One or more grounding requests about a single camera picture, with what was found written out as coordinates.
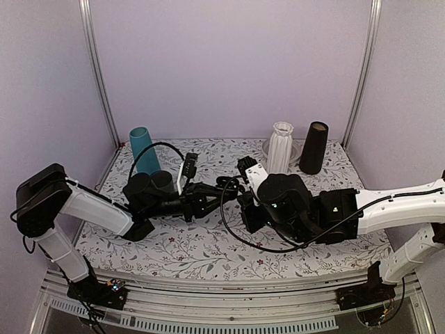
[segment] floral tablecloth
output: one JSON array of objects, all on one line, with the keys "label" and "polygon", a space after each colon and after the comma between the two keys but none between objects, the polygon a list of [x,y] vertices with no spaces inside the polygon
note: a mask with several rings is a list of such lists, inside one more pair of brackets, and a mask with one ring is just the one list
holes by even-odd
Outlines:
[{"label": "floral tablecloth", "polygon": [[[199,154],[195,182],[215,184],[217,176],[236,175],[237,160],[250,155],[263,165],[266,158],[259,139],[186,139],[167,141],[184,154]],[[176,178],[180,158],[170,148],[156,147],[161,167]],[[124,202],[122,187],[126,184],[133,162],[129,143],[123,147],[112,167],[101,193]],[[309,190],[362,188],[362,183],[346,153],[336,141],[327,145],[322,171],[306,175],[298,164],[290,167],[299,174]],[[242,238],[269,248],[288,248],[270,228],[250,234],[245,230],[236,201],[225,205],[227,221]],[[203,219],[186,223],[180,218],[152,220],[156,229],[137,243],[116,237],[96,225],[85,223],[77,249],[94,267],[138,275],[165,276],[203,280],[264,280],[319,276],[364,269],[391,252],[384,231],[336,245],[312,245],[287,254],[264,253],[245,246],[227,234],[219,211]]]}]

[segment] black cup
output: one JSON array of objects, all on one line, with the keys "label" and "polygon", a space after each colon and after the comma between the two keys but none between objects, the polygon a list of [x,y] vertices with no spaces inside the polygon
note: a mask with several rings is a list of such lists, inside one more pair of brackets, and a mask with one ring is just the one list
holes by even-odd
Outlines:
[{"label": "black cup", "polygon": [[150,175],[153,183],[159,190],[171,193],[175,191],[173,176],[166,170],[158,170]]},{"label": "black cup", "polygon": [[328,130],[329,127],[323,122],[311,123],[300,158],[302,172],[310,175],[320,172],[325,157]]}]

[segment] white wall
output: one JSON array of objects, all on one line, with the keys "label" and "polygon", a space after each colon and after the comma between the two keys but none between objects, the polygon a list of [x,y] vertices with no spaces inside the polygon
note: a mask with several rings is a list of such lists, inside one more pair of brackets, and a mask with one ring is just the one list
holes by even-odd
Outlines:
[{"label": "white wall", "polygon": [[[349,155],[371,189],[414,186],[445,169],[445,6],[384,1],[378,40]],[[399,247],[418,227],[389,230]],[[445,254],[418,272],[445,333]]]},{"label": "white wall", "polygon": [[0,333],[24,334],[46,264],[9,221],[15,189],[53,162],[92,186],[113,148],[77,0],[0,2],[0,40]]},{"label": "white wall", "polygon": [[91,1],[122,138],[267,137],[313,120],[340,139],[364,53],[370,1]]}]

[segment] ribbed white vase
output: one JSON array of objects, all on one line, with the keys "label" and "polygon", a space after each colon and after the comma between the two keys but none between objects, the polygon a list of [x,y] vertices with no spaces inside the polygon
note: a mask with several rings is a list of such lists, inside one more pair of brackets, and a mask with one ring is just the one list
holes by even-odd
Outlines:
[{"label": "ribbed white vase", "polygon": [[270,174],[286,174],[292,150],[293,126],[287,122],[276,122],[270,137],[267,156],[267,171]]}]

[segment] teal cup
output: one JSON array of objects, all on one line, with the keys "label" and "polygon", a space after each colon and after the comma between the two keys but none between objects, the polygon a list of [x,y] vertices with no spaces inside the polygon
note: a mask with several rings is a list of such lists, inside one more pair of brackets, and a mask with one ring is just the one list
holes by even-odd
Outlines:
[{"label": "teal cup", "polygon": [[[152,138],[150,137],[146,127],[137,127],[132,129],[130,131],[130,143],[134,159],[136,159],[144,148],[153,144]],[[156,156],[156,151],[154,148],[150,148],[139,159],[138,163],[136,164],[136,170],[138,173],[147,173],[148,175],[161,170],[161,166],[159,165],[159,160]]]}]

